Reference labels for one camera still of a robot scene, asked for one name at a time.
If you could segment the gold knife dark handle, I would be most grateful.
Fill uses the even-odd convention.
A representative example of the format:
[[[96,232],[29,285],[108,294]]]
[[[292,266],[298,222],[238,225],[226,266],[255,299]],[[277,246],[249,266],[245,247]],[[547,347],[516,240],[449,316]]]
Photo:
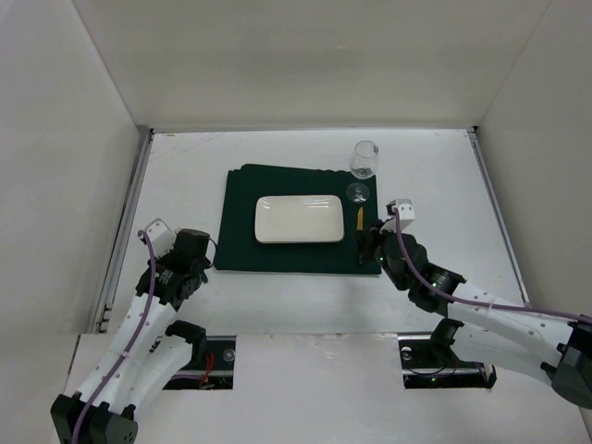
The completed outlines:
[[[363,246],[364,246],[364,208],[358,208],[356,216],[356,231],[354,233],[357,246],[357,263],[360,265],[363,262]]]

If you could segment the dark green cloth placemat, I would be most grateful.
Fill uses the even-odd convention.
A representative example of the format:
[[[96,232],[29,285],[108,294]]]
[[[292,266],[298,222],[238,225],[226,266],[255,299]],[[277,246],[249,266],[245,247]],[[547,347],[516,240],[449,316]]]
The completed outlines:
[[[354,232],[358,205],[342,170],[245,164],[228,172],[214,266],[218,270],[378,276],[377,261],[359,263]],[[335,195],[342,201],[344,240],[327,244],[262,244],[255,239],[255,206],[275,195]]]

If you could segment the clear wine glass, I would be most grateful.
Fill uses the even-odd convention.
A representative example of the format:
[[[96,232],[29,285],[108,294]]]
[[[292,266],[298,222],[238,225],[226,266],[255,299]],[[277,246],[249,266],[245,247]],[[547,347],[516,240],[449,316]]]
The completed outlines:
[[[366,202],[371,192],[366,182],[372,178],[378,169],[379,149],[371,141],[358,142],[351,154],[350,172],[355,181],[346,190],[347,197],[354,203]]]

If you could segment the white rectangular plate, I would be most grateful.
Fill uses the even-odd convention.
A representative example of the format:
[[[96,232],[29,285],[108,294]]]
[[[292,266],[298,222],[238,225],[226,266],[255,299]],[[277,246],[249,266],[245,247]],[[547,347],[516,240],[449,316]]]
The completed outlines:
[[[345,237],[341,200],[335,195],[261,197],[254,236],[263,244],[340,242]]]

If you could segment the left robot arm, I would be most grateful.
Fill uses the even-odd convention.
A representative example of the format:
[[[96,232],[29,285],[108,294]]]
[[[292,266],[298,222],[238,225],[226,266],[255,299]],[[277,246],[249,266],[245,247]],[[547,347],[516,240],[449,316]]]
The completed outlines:
[[[211,237],[171,230],[154,220],[139,230],[147,247],[140,276],[118,332],[89,376],[50,414],[62,443],[132,443],[142,411],[193,356],[203,356],[203,327],[179,319],[179,310],[207,281]]]

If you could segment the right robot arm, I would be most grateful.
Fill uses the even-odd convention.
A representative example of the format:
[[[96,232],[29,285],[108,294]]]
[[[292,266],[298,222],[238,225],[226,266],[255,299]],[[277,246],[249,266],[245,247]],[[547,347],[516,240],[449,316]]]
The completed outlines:
[[[551,387],[566,401],[591,406],[591,319],[519,306],[432,264],[426,248],[379,221],[357,230],[360,261],[380,264],[417,308],[441,316],[430,341],[464,362],[498,365]]]

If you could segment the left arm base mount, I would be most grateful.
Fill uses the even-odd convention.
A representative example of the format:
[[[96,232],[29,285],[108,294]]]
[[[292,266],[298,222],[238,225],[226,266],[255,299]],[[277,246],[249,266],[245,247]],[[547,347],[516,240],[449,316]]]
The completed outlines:
[[[230,390],[234,383],[236,337],[208,337],[203,350],[171,377],[164,390]]]

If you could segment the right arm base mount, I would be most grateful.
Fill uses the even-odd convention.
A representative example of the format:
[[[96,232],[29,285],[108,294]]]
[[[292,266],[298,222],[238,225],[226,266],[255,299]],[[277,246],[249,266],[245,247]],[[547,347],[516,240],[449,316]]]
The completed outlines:
[[[398,336],[401,374],[406,389],[492,389],[493,365],[461,360],[451,349],[462,322],[441,320],[432,332]]]

